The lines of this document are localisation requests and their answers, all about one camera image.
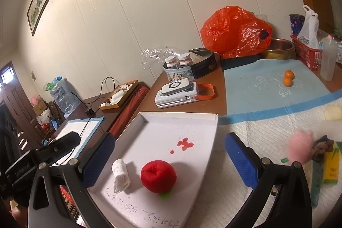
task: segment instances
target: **brown toy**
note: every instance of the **brown toy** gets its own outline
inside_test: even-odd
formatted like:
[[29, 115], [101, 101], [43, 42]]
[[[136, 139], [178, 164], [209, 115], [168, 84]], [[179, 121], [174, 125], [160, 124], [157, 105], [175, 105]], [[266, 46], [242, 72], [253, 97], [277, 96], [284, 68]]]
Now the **brown toy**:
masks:
[[312, 146], [312, 159], [318, 163], [323, 162], [324, 154], [334, 150], [333, 145], [334, 141], [332, 139], [328, 139], [326, 135], [322, 136], [319, 140], [316, 140]]

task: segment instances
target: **blue can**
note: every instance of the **blue can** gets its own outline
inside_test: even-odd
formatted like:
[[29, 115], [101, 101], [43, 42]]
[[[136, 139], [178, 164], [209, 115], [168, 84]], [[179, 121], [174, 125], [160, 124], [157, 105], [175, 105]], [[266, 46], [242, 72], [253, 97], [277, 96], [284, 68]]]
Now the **blue can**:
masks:
[[299, 14], [290, 14], [292, 35], [298, 35], [304, 25], [305, 17]]

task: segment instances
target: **white pad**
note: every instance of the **white pad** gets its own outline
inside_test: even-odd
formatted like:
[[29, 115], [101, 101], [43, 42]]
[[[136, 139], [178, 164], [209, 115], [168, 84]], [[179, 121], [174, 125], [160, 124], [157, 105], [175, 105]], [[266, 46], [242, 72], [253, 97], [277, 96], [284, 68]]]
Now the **white pad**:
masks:
[[[328, 104], [342, 106], [342, 98]], [[319, 125], [324, 120], [324, 109], [328, 105], [283, 115], [276, 118], [231, 125], [218, 126], [214, 148], [209, 161], [203, 186], [194, 208], [185, 225], [186, 228], [226, 227], [251, 193], [244, 185], [234, 164], [225, 150], [225, 137], [235, 132], [242, 142], [253, 148], [259, 157], [268, 157], [275, 164], [287, 157], [287, 143], [297, 129], [314, 131], [320, 137]], [[342, 122], [340, 127], [327, 131], [330, 139], [342, 141]], [[339, 181], [335, 186], [322, 185], [317, 208], [313, 209], [313, 228], [318, 227], [330, 213], [342, 192], [342, 169], [340, 163]], [[273, 205], [274, 197], [269, 196], [264, 210], [255, 226], [262, 224]]]

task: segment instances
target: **red plastic basket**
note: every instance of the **red plastic basket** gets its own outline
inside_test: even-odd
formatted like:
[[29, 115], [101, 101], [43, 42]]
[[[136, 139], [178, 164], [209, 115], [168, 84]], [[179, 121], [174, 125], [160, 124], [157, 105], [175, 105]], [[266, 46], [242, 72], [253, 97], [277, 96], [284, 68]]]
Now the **red plastic basket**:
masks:
[[296, 54], [310, 70], [317, 70], [322, 60], [322, 50], [312, 49], [297, 39], [297, 35], [291, 35], [295, 44]]

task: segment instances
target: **white plastic bag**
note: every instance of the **white plastic bag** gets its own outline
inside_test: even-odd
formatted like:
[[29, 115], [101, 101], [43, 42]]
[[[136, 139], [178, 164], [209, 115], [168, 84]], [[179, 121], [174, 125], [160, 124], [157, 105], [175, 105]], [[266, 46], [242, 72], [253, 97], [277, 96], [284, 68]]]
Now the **white plastic bag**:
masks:
[[305, 21], [297, 39], [304, 44], [307, 44], [309, 48], [319, 49], [317, 40], [317, 30], [319, 24], [318, 14], [307, 5], [303, 5], [303, 8], [305, 10]]

